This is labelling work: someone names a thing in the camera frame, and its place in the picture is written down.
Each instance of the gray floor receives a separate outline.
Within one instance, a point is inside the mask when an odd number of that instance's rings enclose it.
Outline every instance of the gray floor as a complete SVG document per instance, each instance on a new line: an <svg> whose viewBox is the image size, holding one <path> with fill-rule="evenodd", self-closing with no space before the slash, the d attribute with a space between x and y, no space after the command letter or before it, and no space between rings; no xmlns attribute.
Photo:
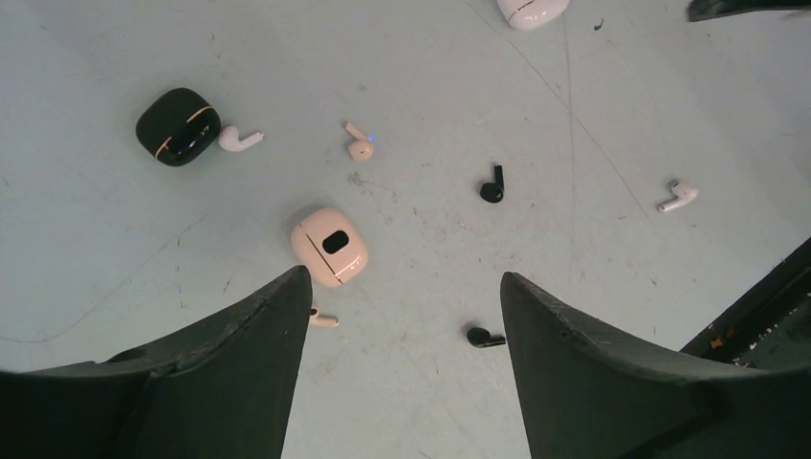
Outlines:
<svg viewBox="0 0 811 459"><path fill-rule="evenodd" d="M218 311L330 205L371 261L316 287L341 326L308 335L285 457L527 457L507 349L458 332L501 329L503 272L678 348L811 231L811 19L686 5L575 0L517 33L494 0L6 0L0 367ZM176 86L267 140L158 164L135 121ZM475 191L493 161L498 206ZM659 214L674 177L701 194Z"/></svg>

